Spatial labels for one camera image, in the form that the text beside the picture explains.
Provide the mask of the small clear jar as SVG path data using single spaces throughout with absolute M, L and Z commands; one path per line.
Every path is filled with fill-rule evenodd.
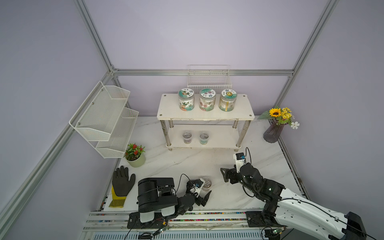
M 200 133 L 199 138 L 200 138 L 200 144 L 206 145 L 209 141 L 209 134 L 206 132 L 202 132 L 202 133 Z
M 190 144 L 192 142 L 192 133 L 190 131 L 184 132 L 182 137 L 185 144 Z
M 212 181 L 208 177 L 203 177 L 202 181 L 204 182 L 203 188 L 202 188 L 203 191 L 205 191 L 205 192 L 210 191 L 211 190 L 211 186 L 212 186 Z

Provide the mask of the seed jar sunflower lid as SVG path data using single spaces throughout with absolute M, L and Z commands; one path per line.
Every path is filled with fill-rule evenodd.
M 224 89 L 220 95 L 219 108 L 222 111 L 230 112 L 235 108 L 237 92 L 232 89 Z

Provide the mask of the seed jar purple flower lid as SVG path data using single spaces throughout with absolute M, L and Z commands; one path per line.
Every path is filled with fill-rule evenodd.
M 200 109 L 212 111 L 216 103 L 216 92 L 213 89 L 202 89 L 200 91 Z

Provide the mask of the seed jar green plant lid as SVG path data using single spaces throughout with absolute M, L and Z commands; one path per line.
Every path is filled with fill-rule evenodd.
M 192 89 L 184 88 L 178 93 L 179 107 L 183 111 L 191 111 L 195 107 L 195 92 Z

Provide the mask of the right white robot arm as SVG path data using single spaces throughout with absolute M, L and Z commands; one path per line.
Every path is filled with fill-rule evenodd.
M 284 185 L 262 177 L 250 163 L 239 169 L 220 169 L 224 181 L 241 184 L 264 202 L 257 224 L 264 227 L 288 227 L 319 240 L 365 240 L 367 234 L 361 217 L 332 211 L 294 193 Z

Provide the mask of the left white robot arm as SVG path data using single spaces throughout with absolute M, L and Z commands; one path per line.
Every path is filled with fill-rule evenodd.
M 138 219 L 141 224 L 166 221 L 192 211 L 194 205 L 204 207 L 211 185 L 209 178 L 188 180 L 185 195 L 178 197 L 173 178 L 145 178 L 138 183 Z

